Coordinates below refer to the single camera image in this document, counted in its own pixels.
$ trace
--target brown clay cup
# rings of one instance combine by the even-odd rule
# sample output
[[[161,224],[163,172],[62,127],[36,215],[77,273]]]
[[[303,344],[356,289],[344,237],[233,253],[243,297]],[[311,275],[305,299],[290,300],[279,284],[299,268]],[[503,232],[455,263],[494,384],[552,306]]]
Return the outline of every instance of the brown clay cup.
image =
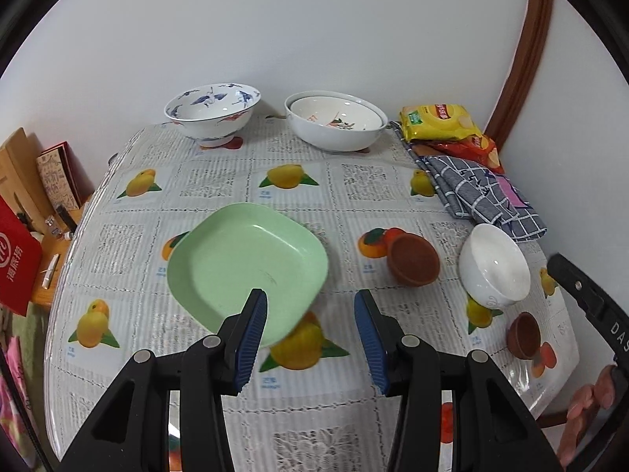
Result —
[[[417,234],[405,233],[389,244],[387,266],[398,282],[420,288],[436,280],[441,263],[429,242]]]
[[[529,312],[521,313],[507,331],[507,347],[513,356],[531,360],[542,345],[540,326]]]

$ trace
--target white wall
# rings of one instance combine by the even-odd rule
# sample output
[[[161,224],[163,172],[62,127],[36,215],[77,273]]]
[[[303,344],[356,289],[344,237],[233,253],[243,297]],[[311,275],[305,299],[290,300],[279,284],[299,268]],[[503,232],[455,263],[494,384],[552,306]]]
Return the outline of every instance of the white wall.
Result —
[[[179,91],[242,81],[275,111],[306,89],[394,116],[460,102],[485,125],[526,0],[61,0],[0,79],[0,139],[67,140],[93,184]]]
[[[540,69],[500,157],[548,225],[540,241],[546,254],[561,252],[626,312],[628,108],[629,86],[616,63],[572,6],[556,0]],[[565,298],[581,362],[549,411],[567,406],[613,356]]]

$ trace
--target hand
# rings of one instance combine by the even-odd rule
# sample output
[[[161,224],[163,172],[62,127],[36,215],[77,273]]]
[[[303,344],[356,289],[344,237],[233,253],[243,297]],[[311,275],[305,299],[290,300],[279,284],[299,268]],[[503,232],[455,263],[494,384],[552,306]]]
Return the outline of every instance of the hand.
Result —
[[[584,385],[570,400],[564,434],[559,442],[557,457],[562,467],[567,467],[574,459],[577,445],[590,427],[599,409],[608,409],[614,404],[616,392],[611,379],[614,365],[607,365],[600,373],[596,384]]]

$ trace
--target book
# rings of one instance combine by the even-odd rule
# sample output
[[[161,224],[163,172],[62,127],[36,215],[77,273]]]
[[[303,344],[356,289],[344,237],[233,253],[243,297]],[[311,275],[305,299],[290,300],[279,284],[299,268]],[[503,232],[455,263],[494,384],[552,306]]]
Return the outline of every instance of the book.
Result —
[[[70,168],[69,148],[62,142],[46,149],[36,159],[37,170],[52,207],[59,205],[71,211],[81,207],[81,198]]]

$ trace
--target checkered cloth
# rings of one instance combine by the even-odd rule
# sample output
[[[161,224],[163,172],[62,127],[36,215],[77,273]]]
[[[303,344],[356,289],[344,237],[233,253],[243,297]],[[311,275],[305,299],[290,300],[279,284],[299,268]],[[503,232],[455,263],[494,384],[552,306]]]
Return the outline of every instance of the checkered cloth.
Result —
[[[453,217],[496,225],[515,242],[535,240],[546,233],[548,228],[540,215],[504,175],[446,155],[419,157],[404,139],[399,124],[391,124],[415,163],[429,175],[436,194]]]

